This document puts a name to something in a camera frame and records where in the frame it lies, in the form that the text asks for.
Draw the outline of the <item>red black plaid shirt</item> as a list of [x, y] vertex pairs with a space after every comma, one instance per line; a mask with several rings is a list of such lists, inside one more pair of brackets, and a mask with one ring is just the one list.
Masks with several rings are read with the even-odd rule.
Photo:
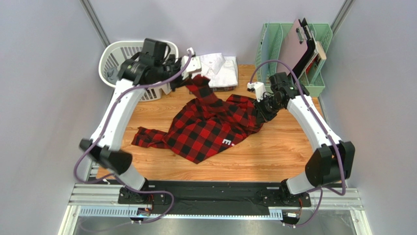
[[139, 127], [132, 145], [169, 149], [195, 163], [221, 153], [258, 133], [254, 99], [232, 94], [219, 99], [209, 79], [198, 75], [186, 87], [195, 96], [173, 118], [167, 132]]

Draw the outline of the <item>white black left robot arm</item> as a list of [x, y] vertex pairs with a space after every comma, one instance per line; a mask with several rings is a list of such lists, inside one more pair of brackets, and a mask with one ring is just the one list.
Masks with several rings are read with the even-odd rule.
[[110, 44], [98, 70], [101, 79], [113, 87], [113, 96], [94, 133], [80, 141], [80, 160], [90, 158], [129, 190], [143, 193], [147, 180], [134, 167], [132, 154], [121, 149], [127, 124], [142, 99], [150, 101], [153, 92], [173, 88], [200, 67], [193, 48], [180, 56], [170, 41], [147, 38]]

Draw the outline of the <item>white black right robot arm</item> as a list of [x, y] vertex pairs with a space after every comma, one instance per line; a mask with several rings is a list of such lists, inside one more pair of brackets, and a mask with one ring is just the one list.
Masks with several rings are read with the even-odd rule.
[[308, 192], [338, 181], [344, 185], [351, 175], [355, 147], [343, 141], [320, 116], [308, 90], [286, 73], [269, 78], [271, 91], [262, 82], [250, 82], [247, 89], [255, 93], [257, 122], [265, 123], [286, 109], [306, 134], [313, 154], [299, 175], [282, 182], [286, 197]]

